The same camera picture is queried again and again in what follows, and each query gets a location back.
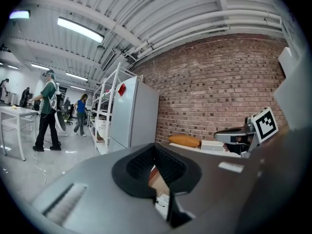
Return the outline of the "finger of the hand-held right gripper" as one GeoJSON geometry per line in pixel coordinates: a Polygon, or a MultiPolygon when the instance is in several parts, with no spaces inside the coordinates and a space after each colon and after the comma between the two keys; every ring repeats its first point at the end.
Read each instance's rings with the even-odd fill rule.
{"type": "Polygon", "coordinates": [[[254,133],[250,132],[248,129],[238,127],[217,131],[214,133],[214,138],[216,141],[223,143],[237,143],[238,137],[241,137],[241,139],[244,141],[244,139],[248,140],[248,137],[253,135],[254,133]]]}

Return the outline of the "white desk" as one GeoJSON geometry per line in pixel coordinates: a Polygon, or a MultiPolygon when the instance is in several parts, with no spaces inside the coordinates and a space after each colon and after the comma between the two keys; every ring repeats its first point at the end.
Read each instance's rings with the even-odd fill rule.
{"type": "Polygon", "coordinates": [[[231,152],[225,152],[225,151],[222,151],[222,152],[219,152],[219,151],[202,151],[199,148],[187,147],[187,146],[183,146],[183,145],[179,145],[179,144],[175,144],[175,143],[170,143],[169,145],[175,146],[175,147],[178,147],[178,148],[182,148],[182,149],[185,149],[185,150],[189,150],[189,151],[203,153],[203,154],[241,158],[240,155],[238,155],[236,153],[231,153],[231,152]]]}

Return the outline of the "white rectangular table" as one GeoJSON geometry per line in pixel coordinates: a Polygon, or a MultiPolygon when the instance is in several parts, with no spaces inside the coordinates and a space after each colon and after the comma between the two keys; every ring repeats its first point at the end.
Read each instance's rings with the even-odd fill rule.
{"type": "Polygon", "coordinates": [[[0,106],[0,141],[3,154],[6,156],[5,142],[3,136],[3,126],[7,126],[17,131],[17,139],[21,159],[26,160],[21,140],[21,130],[23,126],[31,124],[34,137],[36,138],[37,111],[22,107],[0,106]]]}

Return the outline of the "white shelving rack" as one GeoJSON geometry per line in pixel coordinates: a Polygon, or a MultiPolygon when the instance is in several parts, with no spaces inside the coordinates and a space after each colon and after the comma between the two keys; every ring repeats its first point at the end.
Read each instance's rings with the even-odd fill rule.
{"type": "Polygon", "coordinates": [[[116,92],[119,86],[129,78],[138,78],[143,81],[143,75],[137,75],[118,63],[116,69],[100,82],[93,93],[87,123],[95,149],[101,155],[109,153],[109,130],[116,92]]]}

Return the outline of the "white speaker box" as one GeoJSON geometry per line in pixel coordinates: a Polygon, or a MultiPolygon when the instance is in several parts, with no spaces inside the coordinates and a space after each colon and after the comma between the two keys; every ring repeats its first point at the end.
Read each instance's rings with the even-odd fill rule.
{"type": "Polygon", "coordinates": [[[203,140],[201,142],[201,150],[209,152],[223,152],[223,143],[219,141],[203,140]]]}

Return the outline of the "person's light grey shirt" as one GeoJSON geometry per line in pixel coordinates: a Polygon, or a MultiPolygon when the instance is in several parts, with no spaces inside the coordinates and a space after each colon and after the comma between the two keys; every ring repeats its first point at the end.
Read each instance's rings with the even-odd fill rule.
{"type": "Polygon", "coordinates": [[[282,0],[273,0],[288,44],[278,60],[286,76],[274,92],[291,129],[312,126],[312,55],[298,21],[282,0]]]}

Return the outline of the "orange cushion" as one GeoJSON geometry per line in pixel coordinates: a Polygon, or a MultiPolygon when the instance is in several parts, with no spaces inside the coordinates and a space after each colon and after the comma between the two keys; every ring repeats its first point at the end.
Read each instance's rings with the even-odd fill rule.
{"type": "Polygon", "coordinates": [[[173,135],[169,137],[169,142],[182,146],[196,148],[201,144],[201,140],[188,135],[173,135]]]}

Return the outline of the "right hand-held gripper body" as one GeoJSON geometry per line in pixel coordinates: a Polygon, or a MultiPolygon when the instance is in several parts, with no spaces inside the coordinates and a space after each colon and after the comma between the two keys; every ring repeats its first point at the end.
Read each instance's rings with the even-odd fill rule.
{"type": "Polygon", "coordinates": [[[231,134],[230,142],[224,143],[226,152],[248,157],[249,153],[269,140],[278,132],[278,126],[270,107],[264,107],[258,112],[246,117],[244,125],[238,134],[231,134]]]}

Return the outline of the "long ceiling light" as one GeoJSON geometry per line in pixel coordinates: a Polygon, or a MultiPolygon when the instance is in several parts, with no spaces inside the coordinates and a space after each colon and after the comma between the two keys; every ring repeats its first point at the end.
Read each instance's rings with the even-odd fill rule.
{"type": "Polygon", "coordinates": [[[46,70],[46,71],[50,70],[50,68],[47,68],[47,67],[44,67],[44,66],[40,66],[40,65],[37,65],[37,64],[33,64],[33,63],[31,63],[31,66],[35,67],[35,68],[42,69],[42,70],[46,70]]]}
{"type": "Polygon", "coordinates": [[[67,76],[69,76],[69,77],[76,78],[76,79],[79,79],[79,80],[83,80],[84,82],[87,82],[87,81],[88,81],[87,78],[82,77],[82,76],[74,75],[74,74],[71,74],[71,73],[68,73],[68,72],[66,72],[65,74],[66,74],[67,76]]]}
{"type": "Polygon", "coordinates": [[[98,43],[102,43],[104,40],[104,36],[101,34],[83,26],[76,22],[73,22],[71,20],[65,19],[63,17],[59,17],[57,19],[57,25],[63,28],[66,28],[68,30],[74,31],[76,33],[79,33],[85,37],[88,37],[98,43]]]}

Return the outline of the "white ceiling pipes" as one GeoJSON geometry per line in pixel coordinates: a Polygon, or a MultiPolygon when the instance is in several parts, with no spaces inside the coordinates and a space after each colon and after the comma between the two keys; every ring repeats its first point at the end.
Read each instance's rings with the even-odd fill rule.
{"type": "Polygon", "coordinates": [[[223,31],[233,25],[262,25],[279,30],[280,20],[279,15],[268,11],[232,9],[209,12],[179,21],[157,32],[138,47],[133,47],[127,54],[138,54],[138,58],[145,57],[180,40],[223,31]]]}

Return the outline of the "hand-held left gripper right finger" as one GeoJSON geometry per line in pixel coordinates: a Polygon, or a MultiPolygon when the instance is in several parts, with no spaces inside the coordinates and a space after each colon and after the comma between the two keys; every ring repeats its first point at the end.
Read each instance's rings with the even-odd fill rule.
{"type": "Polygon", "coordinates": [[[238,228],[251,192],[250,159],[155,144],[156,167],[168,180],[167,220],[156,228],[238,228]]]}

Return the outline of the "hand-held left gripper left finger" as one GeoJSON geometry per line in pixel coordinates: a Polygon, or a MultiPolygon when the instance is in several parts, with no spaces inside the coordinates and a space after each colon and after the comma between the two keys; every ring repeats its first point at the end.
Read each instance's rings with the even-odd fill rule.
{"type": "Polygon", "coordinates": [[[171,226],[152,199],[120,189],[113,165],[143,145],[89,158],[49,184],[32,202],[44,234],[167,234],[171,226]]]}

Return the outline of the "short ceiling light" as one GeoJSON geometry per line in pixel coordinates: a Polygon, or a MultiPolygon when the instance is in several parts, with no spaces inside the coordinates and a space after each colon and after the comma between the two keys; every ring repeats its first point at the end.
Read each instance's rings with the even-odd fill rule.
{"type": "Polygon", "coordinates": [[[30,18],[30,11],[29,10],[21,10],[21,11],[14,11],[10,14],[9,19],[29,19],[30,18]]]}

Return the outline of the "grey ceiling air unit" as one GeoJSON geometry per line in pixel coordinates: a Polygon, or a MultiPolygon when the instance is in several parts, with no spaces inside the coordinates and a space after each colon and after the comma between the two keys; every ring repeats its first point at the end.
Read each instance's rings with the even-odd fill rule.
{"type": "Polygon", "coordinates": [[[109,62],[113,59],[115,56],[115,51],[114,49],[111,49],[106,58],[103,60],[102,65],[101,65],[101,70],[104,71],[109,64],[109,62]]]}

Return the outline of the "grey refrigerator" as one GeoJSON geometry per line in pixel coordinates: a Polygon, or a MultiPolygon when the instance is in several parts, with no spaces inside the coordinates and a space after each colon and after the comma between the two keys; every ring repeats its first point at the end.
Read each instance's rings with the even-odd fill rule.
{"type": "Polygon", "coordinates": [[[124,84],[123,96],[117,90],[113,103],[110,153],[154,143],[156,138],[159,93],[138,78],[127,79],[124,84]]]}

